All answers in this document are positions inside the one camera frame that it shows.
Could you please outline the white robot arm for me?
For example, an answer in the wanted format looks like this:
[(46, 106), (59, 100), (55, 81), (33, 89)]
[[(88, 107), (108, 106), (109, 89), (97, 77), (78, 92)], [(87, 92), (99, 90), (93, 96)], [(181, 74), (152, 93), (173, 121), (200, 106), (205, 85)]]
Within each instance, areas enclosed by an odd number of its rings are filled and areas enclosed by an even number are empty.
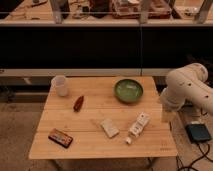
[(207, 79), (208, 71), (200, 63), (170, 71), (166, 76), (167, 87), (160, 95), (163, 108), (178, 111), (188, 100), (213, 115), (213, 88), (205, 84)]

